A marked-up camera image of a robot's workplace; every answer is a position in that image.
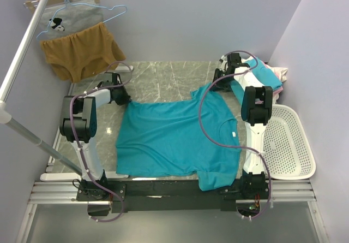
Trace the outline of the teal t-shirt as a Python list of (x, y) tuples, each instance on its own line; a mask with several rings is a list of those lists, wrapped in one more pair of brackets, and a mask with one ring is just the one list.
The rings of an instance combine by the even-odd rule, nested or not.
[(202, 191), (231, 185), (238, 172), (237, 121), (223, 97), (192, 91), (189, 100), (128, 104), (116, 141), (118, 174), (138, 177), (196, 174)]

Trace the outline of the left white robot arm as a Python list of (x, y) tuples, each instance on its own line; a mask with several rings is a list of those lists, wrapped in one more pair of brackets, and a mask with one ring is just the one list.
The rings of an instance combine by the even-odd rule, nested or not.
[(106, 180), (102, 167), (95, 136), (97, 133), (97, 108), (112, 102), (119, 106), (131, 102), (131, 96), (125, 89), (121, 75), (107, 72), (107, 80), (101, 81), (87, 93), (63, 98), (59, 131), (70, 142), (78, 156), (82, 168), (82, 179), (95, 180), (89, 193), (96, 200), (108, 196), (109, 187), (103, 183)]

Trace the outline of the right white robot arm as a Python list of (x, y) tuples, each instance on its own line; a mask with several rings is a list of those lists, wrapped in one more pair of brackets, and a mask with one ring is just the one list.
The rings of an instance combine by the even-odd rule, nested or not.
[(270, 199), (272, 192), (271, 174), (264, 159), (263, 138), (267, 123), (272, 116), (273, 88), (263, 85), (253, 74), (260, 62), (251, 53), (237, 50), (223, 55), (220, 68), (215, 70), (214, 81), (205, 94), (226, 90), (230, 83), (237, 83), (243, 90), (240, 115), (245, 123), (246, 145), (233, 146), (217, 143), (208, 134), (206, 137), (221, 147), (246, 151), (243, 165), (242, 183), (239, 192), (242, 197), (251, 199), (256, 194), (266, 192)]

